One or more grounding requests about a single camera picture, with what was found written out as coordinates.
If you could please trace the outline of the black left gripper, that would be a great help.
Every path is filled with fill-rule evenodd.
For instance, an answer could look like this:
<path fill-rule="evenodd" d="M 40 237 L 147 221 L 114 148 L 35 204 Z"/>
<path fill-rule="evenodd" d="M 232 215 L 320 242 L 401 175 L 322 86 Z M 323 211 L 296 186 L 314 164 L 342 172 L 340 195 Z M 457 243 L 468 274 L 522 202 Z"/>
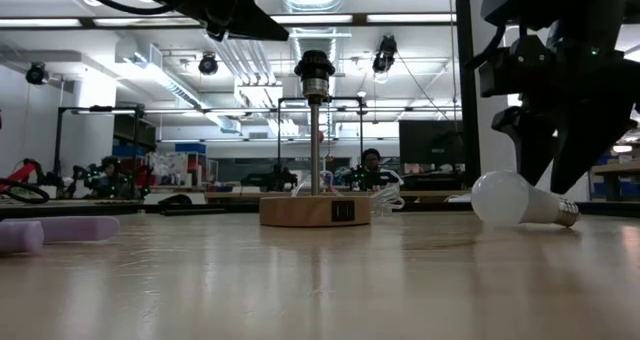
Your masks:
<path fill-rule="evenodd" d="M 205 25 L 213 34 L 229 32 L 246 40 L 287 41 L 289 32 L 266 14 L 255 0 L 153 0 Z"/>

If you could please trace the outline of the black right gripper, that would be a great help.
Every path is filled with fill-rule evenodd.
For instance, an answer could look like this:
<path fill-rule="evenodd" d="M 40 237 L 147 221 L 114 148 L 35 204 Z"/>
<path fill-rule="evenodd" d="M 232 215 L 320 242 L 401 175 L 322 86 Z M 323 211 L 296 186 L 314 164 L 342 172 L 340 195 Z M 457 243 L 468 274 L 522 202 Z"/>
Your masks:
<path fill-rule="evenodd" d="M 543 12 L 495 9 L 483 19 L 504 36 L 520 34 L 509 46 L 492 42 L 480 67 L 485 97 L 519 94 L 522 103 L 498 112 L 492 129 L 513 142 L 516 170 L 536 185 L 553 159 L 550 190 L 567 193 L 598 158 L 631 129 L 639 90 L 631 85 L 639 63 L 616 48 L 639 11 L 621 9 Z"/>

